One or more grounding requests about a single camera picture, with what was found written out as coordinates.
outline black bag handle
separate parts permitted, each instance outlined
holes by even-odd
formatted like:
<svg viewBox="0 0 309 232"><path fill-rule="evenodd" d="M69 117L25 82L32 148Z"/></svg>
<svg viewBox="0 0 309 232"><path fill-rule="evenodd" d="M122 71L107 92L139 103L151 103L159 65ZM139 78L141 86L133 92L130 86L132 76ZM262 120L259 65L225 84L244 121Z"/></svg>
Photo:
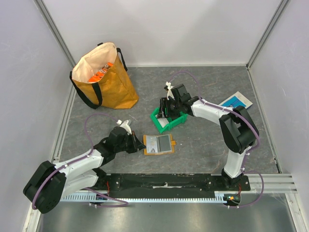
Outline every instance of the black bag handle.
<svg viewBox="0 0 309 232"><path fill-rule="evenodd" d="M88 97L86 97L86 95L84 94L84 92L82 92L77 85L74 83L74 81L72 80L72 71L70 72L70 80L72 81L72 84L74 86L74 88L76 89L76 92L78 94L78 96L80 96L80 98L83 100L83 102L86 103L87 106L89 106L92 109L97 109L99 106L102 105L103 102L103 98L102 98L102 93L101 93L101 89L100 86L98 85L98 82L92 83L92 88L97 96L98 99L98 105L92 103Z"/></svg>
<svg viewBox="0 0 309 232"><path fill-rule="evenodd" d="M125 59L124 59L124 56L122 55L121 49L120 49L119 47L117 48L117 52L120 53L122 64L123 64L123 66L124 66L124 68L125 68L125 71L127 71Z"/></svg>

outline green basket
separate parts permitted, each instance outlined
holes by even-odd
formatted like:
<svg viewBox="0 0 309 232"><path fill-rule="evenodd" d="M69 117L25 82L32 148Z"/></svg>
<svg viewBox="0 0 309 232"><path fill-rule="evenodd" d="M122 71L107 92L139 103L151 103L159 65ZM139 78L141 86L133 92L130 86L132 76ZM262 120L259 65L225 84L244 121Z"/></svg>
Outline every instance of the green basket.
<svg viewBox="0 0 309 232"><path fill-rule="evenodd" d="M158 113L159 113L159 108L156 108L150 115L150 118L154 122L155 126L158 128L160 133L163 133L164 131L169 131L173 127L176 127L177 125L181 123L184 123L188 117L188 114L184 114L183 112L180 112L181 116L178 119L175 119L172 121L172 119L168 117L167 120L169 121L169 123L165 127L162 127L158 119L156 118Z"/></svg>

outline white wall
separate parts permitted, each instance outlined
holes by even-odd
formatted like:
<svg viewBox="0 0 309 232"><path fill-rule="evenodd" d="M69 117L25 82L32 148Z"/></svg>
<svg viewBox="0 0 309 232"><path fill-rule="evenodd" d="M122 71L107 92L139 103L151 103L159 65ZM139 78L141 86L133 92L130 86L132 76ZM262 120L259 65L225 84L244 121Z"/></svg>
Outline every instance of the white wall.
<svg viewBox="0 0 309 232"><path fill-rule="evenodd" d="M50 159L71 67L32 0L0 7L0 231L19 232L30 201L22 191Z"/></svg>
<svg viewBox="0 0 309 232"><path fill-rule="evenodd" d="M292 0L252 67L280 165L309 216L309 1Z"/></svg>
<svg viewBox="0 0 309 232"><path fill-rule="evenodd" d="M75 61L115 42L130 66L245 64L280 0L44 0Z"/></svg>

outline yellow bag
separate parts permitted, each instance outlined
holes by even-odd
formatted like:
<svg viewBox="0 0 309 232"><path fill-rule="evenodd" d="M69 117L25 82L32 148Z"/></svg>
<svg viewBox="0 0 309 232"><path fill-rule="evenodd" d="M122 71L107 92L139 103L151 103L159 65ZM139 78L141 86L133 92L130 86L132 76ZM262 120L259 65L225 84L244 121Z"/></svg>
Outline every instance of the yellow bag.
<svg viewBox="0 0 309 232"><path fill-rule="evenodd" d="M88 83L88 80L108 62L113 65L104 76L98 82ZM99 106L129 109L137 103L139 97L126 71L120 48L116 48L113 43L100 43L80 59L70 72L70 80L80 98L93 109Z"/></svg>

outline robotic arm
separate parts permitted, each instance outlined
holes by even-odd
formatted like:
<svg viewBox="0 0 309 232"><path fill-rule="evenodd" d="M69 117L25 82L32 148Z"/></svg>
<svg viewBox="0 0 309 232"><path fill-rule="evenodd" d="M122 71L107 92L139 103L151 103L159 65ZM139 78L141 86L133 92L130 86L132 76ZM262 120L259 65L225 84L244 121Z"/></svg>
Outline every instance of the robotic arm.
<svg viewBox="0 0 309 232"><path fill-rule="evenodd" d="M256 140L251 129L244 121L232 113L205 105L198 97L191 98L183 84L172 87L170 83L167 83L165 89L168 94L166 98L160 99L158 119L170 117L175 120L181 116L180 112L183 112L191 116L205 118L220 125L224 142L229 149L222 176L225 177L227 186L239 182L243 175L241 166L246 151L251 148ZM258 134L254 122L243 106L228 109L243 116Z"/></svg>
<svg viewBox="0 0 309 232"><path fill-rule="evenodd" d="M99 167L115 158L116 153L126 151L134 153L145 148L130 128L130 120L115 127L108 137L102 139L90 151L70 160L52 164L43 162L25 186L23 193L32 202L43 181L61 166L65 168L56 172L40 191L35 206L41 213L52 210L67 195L96 184L98 178L104 178L105 172Z"/></svg>

